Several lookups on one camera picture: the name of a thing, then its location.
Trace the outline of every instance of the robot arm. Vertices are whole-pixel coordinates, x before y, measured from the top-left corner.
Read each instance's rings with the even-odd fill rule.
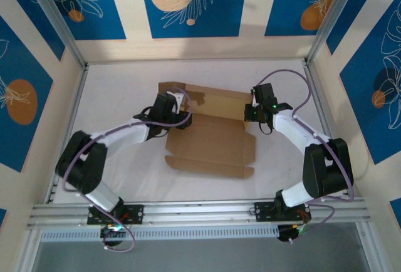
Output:
[[[251,93],[254,100],[245,107],[245,121],[266,123],[287,137],[304,155],[302,181],[276,194],[277,207],[296,207],[347,188],[346,181],[326,147],[333,149],[353,184],[348,147],[342,139],[331,139],[317,132],[299,117],[287,103],[278,104],[270,83],[255,86]]]
[[[183,121],[188,115],[188,113],[180,111],[183,98],[184,95],[182,93],[166,92],[159,94],[152,107],[144,109],[142,113],[134,116],[122,126],[93,134],[87,134],[82,131],[74,133],[57,163],[56,173],[64,177],[73,158],[88,142],[107,132],[123,128],[97,140],[74,164],[67,178],[67,183],[73,186],[80,194],[83,194],[112,216],[120,219],[126,212],[123,200],[102,182],[106,159],[119,150],[156,137],[163,130],[168,131],[168,124]],[[192,117],[189,117],[186,123],[177,128],[185,129],[191,124],[191,121]],[[132,125],[137,122],[158,122],[165,123],[166,126],[142,123],[124,128],[127,124]]]

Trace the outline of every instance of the vertical metal post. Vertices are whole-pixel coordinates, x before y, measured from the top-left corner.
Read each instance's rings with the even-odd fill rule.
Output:
[[[75,118],[76,118],[76,114],[78,112],[78,107],[80,106],[80,101],[81,101],[81,97],[82,97],[82,93],[83,93],[83,88],[85,87],[85,82],[86,82],[86,77],[88,76],[88,67],[86,67],[83,70],[83,73],[81,75],[81,80],[80,80],[80,84],[78,85],[78,88],[76,89],[76,93],[75,93],[75,99],[74,99],[74,104],[73,107],[71,109],[71,114],[70,117],[68,119],[68,125],[67,125],[67,129],[65,132],[65,136],[63,139],[63,144],[61,145],[61,150],[60,150],[60,156],[61,153],[64,151],[64,148],[66,147],[70,137],[71,137],[71,133],[73,131],[73,127],[74,127],[74,122],[75,122]],[[46,193],[46,197],[44,199],[44,203],[49,203],[51,202],[53,199],[53,189],[56,188],[57,183],[59,180],[59,176],[57,174],[53,174],[53,177],[51,178],[51,182],[49,183],[49,187]]]
[[[377,272],[392,272],[383,244],[374,230],[372,222],[356,222],[369,268]]]
[[[341,12],[343,11],[348,0],[333,0],[333,4],[330,6],[321,26],[316,33],[315,40],[309,50],[308,56],[306,57],[306,64],[309,66],[311,62],[316,58],[320,48],[325,44],[328,35],[331,33],[334,25],[336,24]]]
[[[330,137],[337,137],[338,135],[336,133],[334,118],[331,114],[327,97],[323,93],[316,69],[314,68],[314,65],[307,65],[306,60],[304,60],[302,65],[303,70],[305,71],[305,76],[311,85],[312,97],[318,111],[323,133]]]
[[[85,60],[75,43],[75,39],[68,28],[64,18],[62,17],[60,11],[58,10],[56,4],[53,0],[37,0],[41,9],[45,13],[46,17],[50,21],[51,25],[56,30],[58,36],[64,43],[64,45],[71,51],[72,56],[76,62],[85,68]]]
[[[24,244],[13,272],[31,272],[38,253],[42,230],[25,231]]]

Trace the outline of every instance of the flattened cardboard box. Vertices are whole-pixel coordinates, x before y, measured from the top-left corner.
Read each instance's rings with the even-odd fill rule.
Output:
[[[192,100],[192,125],[185,130],[172,128],[165,156],[173,169],[248,178],[254,169],[256,138],[246,132],[245,104],[252,101],[250,93],[232,92],[178,82],[159,83],[159,93],[170,87],[184,89]]]

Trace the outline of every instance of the white floor panel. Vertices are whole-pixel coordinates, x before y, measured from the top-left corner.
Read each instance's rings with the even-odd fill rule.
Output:
[[[74,124],[74,132],[99,132],[120,125],[151,106],[160,81],[183,81],[248,92],[273,70],[291,68],[304,74],[300,60],[138,61],[91,65]],[[298,106],[307,96],[303,80],[290,73],[272,76],[279,102]],[[320,121],[313,100],[298,114],[317,130]],[[166,137],[129,147],[106,162],[103,180],[125,201],[199,201],[274,197],[276,191],[301,180],[303,157],[280,133],[263,135],[258,125],[255,173],[248,179],[227,179],[171,169],[164,161]],[[54,202],[84,202],[57,188]]]

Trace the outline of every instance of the cardboard flap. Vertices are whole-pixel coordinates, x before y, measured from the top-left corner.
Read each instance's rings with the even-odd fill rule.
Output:
[[[188,93],[192,100],[192,110],[194,113],[213,117],[243,121],[245,104],[252,102],[252,95],[250,93],[232,92],[230,90],[174,81],[159,83],[159,93],[166,92],[172,87],[184,89]],[[189,106],[187,102],[184,103],[184,108],[188,110]]]
[[[240,167],[226,164],[213,164],[200,160],[190,160],[180,157],[165,156],[169,167],[187,172],[198,172],[204,174],[218,175],[222,177],[248,178],[254,173],[253,167]]]
[[[169,88],[178,87],[185,90],[185,83],[182,82],[160,82],[158,93],[163,93],[166,91],[170,91]]]
[[[254,161],[255,141],[238,120],[194,114],[189,128],[170,130],[166,149],[185,159],[244,166]]]

